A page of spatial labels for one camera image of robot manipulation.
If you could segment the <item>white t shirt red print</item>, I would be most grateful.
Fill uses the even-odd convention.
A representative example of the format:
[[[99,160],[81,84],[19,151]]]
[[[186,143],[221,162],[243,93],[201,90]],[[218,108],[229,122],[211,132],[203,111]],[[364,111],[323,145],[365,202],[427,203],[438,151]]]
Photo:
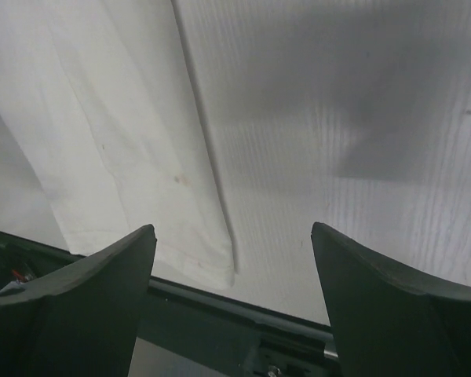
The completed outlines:
[[[233,285],[231,237],[169,1],[0,1],[0,116],[68,249],[153,225],[155,256]]]

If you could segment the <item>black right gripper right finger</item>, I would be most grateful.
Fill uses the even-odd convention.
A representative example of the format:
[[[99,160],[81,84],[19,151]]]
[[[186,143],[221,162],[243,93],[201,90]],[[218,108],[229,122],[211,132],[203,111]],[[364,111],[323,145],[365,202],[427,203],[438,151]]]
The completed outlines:
[[[471,287],[315,223],[316,268],[345,376],[471,376]]]

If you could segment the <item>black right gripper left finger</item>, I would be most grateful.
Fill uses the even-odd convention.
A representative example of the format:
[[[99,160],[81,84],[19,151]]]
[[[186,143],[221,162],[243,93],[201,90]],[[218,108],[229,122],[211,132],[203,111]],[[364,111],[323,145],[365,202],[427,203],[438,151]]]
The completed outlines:
[[[0,376],[127,375],[155,249],[151,225],[89,256],[0,232]]]

